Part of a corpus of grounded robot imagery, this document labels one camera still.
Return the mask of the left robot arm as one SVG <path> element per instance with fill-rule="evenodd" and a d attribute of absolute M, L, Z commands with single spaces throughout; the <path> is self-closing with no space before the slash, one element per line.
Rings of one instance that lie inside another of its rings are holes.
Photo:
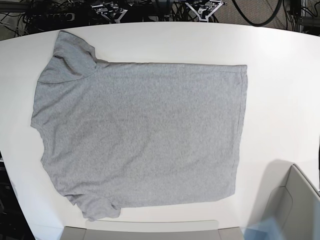
<path fill-rule="evenodd" d="M 200 22 L 208 23 L 211 17 L 227 3 L 222 0 L 187 0 L 186 6 L 197 16 Z"/>

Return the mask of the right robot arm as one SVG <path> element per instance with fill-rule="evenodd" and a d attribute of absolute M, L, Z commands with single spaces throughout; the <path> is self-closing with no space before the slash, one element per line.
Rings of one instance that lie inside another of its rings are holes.
<path fill-rule="evenodd" d="M 112 1 L 94 3 L 91 8 L 111 24 L 119 24 L 128 11 Z"/>

